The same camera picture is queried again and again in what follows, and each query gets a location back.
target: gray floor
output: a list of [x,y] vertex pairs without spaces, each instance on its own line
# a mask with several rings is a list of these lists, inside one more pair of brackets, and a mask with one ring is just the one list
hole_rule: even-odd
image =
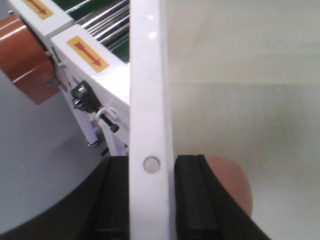
[[[0,19],[7,16],[0,1]],[[0,233],[42,213],[101,161],[59,93],[35,105],[0,72]]]

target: white wall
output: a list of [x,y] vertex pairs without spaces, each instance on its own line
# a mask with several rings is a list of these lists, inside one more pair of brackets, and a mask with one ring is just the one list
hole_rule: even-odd
[[272,239],[320,239],[320,2],[166,7],[175,154],[237,161]]

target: hole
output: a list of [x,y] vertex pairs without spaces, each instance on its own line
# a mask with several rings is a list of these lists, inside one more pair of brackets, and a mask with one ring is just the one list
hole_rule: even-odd
[[160,169],[160,161],[155,156],[150,156],[144,160],[144,170],[149,174],[155,174]]

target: bolt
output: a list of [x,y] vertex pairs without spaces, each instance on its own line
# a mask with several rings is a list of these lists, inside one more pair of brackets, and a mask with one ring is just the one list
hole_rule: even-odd
[[96,146],[98,146],[98,145],[100,144],[100,141],[99,141],[99,140],[95,141],[95,142],[92,143],[92,144],[90,144],[90,143],[88,142],[88,140],[85,141],[85,142],[86,142],[86,144],[88,145],[88,147],[91,147],[91,148],[94,148],[94,147],[96,147]]

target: white metal frame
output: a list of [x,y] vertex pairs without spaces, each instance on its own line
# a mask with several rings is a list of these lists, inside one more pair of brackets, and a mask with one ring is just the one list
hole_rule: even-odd
[[[97,72],[86,62],[69,44],[68,41],[79,36],[96,53],[98,53],[109,66],[101,72]],[[129,145],[129,112],[130,112],[130,68],[116,57],[112,52],[101,45],[80,25],[74,25],[57,34],[51,39],[60,65],[65,71],[63,82],[68,86],[68,91],[79,82],[86,81],[101,102],[103,109],[96,115],[96,120],[102,128],[104,136],[112,156],[126,153],[125,144]],[[110,127],[100,119],[101,113],[106,114],[120,128],[116,133],[110,131]],[[86,129],[87,121],[77,118],[82,131]]]
[[37,35],[49,52],[52,52],[50,39],[74,25],[74,20],[52,0],[41,0],[54,14],[47,19],[41,19],[22,0],[7,0],[13,12],[23,19],[29,28]]
[[[131,240],[175,239],[174,160],[164,3],[132,0],[129,212]],[[160,168],[148,173],[145,162]]]

